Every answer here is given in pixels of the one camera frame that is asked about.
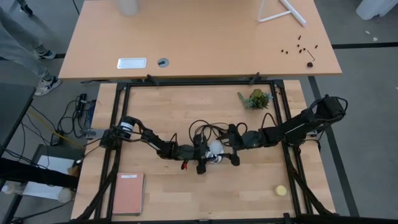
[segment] gray floor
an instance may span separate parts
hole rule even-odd
[[[387,16],[370,21],[361,20],[355,13],[360,0],[316,0],[316,5],[332,44],[351,44],[398,41],[398,7]],[[79,8],[83,0],[76,0]],[[11,9],[12,17],[38,35],[49,48],[65,53],[78,15],[70,0],[35,0],[29,5],[37,17],[29,19],[18,8],[12,9],[12,1],[0,1],[5,10]],[[364,217],[398,219],[396,186],[398,179],[398,48],[336,50],[343,75],[317,77],[321,93],[338,95],[349,101],[348,115],[334,125],[335,136],[353,189],[359,213]],[[45,61],[52,74],[58,74],[63,60]],[[36,79],[25,68],[12,62],[0,61],[0,82],[34,85]],[[306,77],[299,78],[307,103],[313,101]],[[67,102],[79,93],[87,93],[95,99],[98,84],[82,85],[67,81],[49,96],[35,98],[33,104],[52,121],[58,121]],[[45,138],[50,133],[38,122]],[[18,129],[9,149],[21,153],[23,134]],[[27,147],[24,155],[32,157],[41,140],[26,132]],[[322,139],[322,159],[337,212],[348,215],[336,169],[331,159],[326,136]],[[0,220],[4,216],[10,197],[0,194]],[[58,205],[53,200],[25,197],[17,216],[22,217]],[[31,218],[26,223],[65,222],[70,218],[72,205],[45,215]]]

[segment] pink book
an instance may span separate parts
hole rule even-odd
[[[115,215],[140,215],[144,203],[145,175],[143,173],[118,173],[114,193]]]

